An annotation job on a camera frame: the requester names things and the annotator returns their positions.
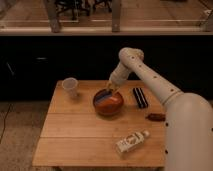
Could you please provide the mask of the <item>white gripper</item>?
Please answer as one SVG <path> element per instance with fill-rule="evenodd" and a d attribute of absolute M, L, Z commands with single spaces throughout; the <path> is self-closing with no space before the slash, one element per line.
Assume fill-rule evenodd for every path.
<path fill-rule="evenodd" d="M 109 82 L 106 85 L 106 90 L 115 93 L 118 87 L 123 85 L 130 75 L 130 69 L 124 64 L 119 63 L 114 71 L 110 74 Z"/>

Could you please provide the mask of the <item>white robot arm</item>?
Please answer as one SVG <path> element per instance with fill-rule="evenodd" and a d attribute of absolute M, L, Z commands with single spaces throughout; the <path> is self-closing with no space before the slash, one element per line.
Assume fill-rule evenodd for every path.
<path fill-rule="evenodd" d="M 164 106 L 165 171 L 213 171 L 213 107 L 202 96 L 180 90 L 143 59 L 142 50 L 122 48 L 107 87 L 118 89 L 134 72 Z"/>

